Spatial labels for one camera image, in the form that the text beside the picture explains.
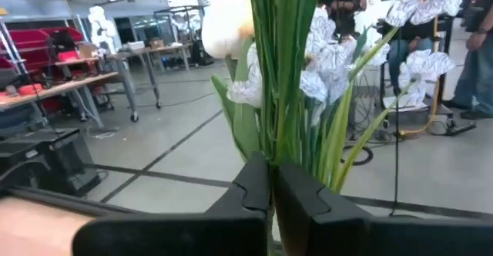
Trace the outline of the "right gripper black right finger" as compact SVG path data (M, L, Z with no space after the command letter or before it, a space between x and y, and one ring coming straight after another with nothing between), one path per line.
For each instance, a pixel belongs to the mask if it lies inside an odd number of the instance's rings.
M295 163L274 184L287 256L493 256L493 224L375 217Z

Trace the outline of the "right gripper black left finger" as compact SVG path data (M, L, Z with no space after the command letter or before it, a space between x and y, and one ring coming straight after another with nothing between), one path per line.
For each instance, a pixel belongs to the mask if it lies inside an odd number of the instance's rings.
M269 167L253 153L205 212L96 219L72 239L73 256L267 256Z

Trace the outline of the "white-blue blossom flower bunch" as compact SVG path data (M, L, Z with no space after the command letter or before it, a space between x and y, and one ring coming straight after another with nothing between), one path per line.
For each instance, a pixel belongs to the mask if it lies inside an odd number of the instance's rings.
M300 89L313 103L307 111L312 118L310 133L321 138L314 175L334 193L340 193L354 161L385 117L404 108L423 108L427 85L452 70L454 63L444 52L412 52L398 67L397 85L401 93L392 98L343 160L355 80L365 66L384 63L391 49L391 37L406 23L423 25L436 21L442 14L454 16L460 4L461 0L397 0L385 19L391 30L370 47L356 40L333 42L328 38L330 30L320 25L321 18L313 18L307 39L308 64L301 73Z
M340 160L354 80L384 45L336 35L324 1L244 0L235 75L213 79L244 160L259 153L311 172Z

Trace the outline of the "black equipment case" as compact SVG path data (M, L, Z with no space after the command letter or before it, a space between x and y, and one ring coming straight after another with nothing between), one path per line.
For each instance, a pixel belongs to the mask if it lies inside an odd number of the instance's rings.
M83 197L101 183L78 128L41 129L0 140L0 171L30 163L25 183L43 190Z

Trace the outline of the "wooden-topped wheeled table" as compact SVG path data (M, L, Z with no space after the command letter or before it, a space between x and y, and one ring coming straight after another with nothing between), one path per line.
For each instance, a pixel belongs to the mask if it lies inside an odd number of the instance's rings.
M70 81L58 86L53 86L50 89L43 90L37 90L33 85L29 85L28 88L34 91L33 94L26 96L0 96L0 112L28 104L34 109L35 115L38 119L43 123L47 123L47 114L41 105L41 101L63 93L72 93L76 97L77 103L82 107L82 111L96 122L98 128L102 129L105 126L99 117L99 111L96 109L96 105L92 99L89 85L93 83L100 83L116 76L122 77L121 80L124 86L123 93L127 96L132 113L135 113L136 116L138 116L135 104L135 89L127 72L109 72L103 75Z

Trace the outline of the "long wheeled work table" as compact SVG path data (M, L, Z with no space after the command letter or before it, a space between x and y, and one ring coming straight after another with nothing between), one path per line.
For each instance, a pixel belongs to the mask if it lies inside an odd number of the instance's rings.
M157 109L162 107L161 103L161 95L159 92L159 87L156 81L156 77L153 72L153 68L151 66L151 55L152 54L160 54L161 52L175 52L179 55L179 57L183 61L184 69L186 71L190 70L190 64L187 56L186 50L191 46L191 43L187 44L176 44L176 45L166 45L159 48L142 48L136 50L129 50L128 52L117 52L112 55L107 55L105 60L107 62L114 62L116 64L117 73L122 77L122 84L124 86L126 98L129 102L129 108L132 114L137 114L137 104L135 97L135 90L132 88L132 77L130 75L130 71L125 70L123 63L129 57L137 56L140 59L140 62L143 64L143 68L147 73L147 76L150 81L150 87L147 90L152 90L155 96L155 106Z

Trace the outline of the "person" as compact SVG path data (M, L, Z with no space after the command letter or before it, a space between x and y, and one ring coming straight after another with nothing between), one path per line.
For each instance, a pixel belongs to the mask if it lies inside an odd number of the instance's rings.
M355 29L355 15L364 12L367 0L322 0L328 10L328 15L336 24L335 33L341 36L352 36L357 39L360 35Z
M428 85L451 71L454 61L446 52L436 51L435 20L413 25L409 21L396 28L385 19L377 23L377 31L390 39L374 56L374 64L389 66L395 96L404 95L418 104L427 97Z
M471 7L464 68L454 96L444 105L460 109L465 120L493 119L493 0L476 0Z

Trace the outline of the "white humanoid robot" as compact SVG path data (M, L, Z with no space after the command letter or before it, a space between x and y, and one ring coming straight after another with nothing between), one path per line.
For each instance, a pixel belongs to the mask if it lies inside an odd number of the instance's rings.
M89 9L88 20L91 25L91 41L98 49L107 50L110 54L116 53L114 37L116 27L105 16L105 10L101 6L93 6Z

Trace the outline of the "red storage bin shelf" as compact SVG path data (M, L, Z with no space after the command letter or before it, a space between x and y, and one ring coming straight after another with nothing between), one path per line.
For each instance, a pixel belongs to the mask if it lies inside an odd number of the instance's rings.
M56 64L78 57L82 33L73 27L9 29L9 35L20 55L27 75L17 73L6 46L0 41L0 100L16 94L33 94L27 86L48 89L67 79Z

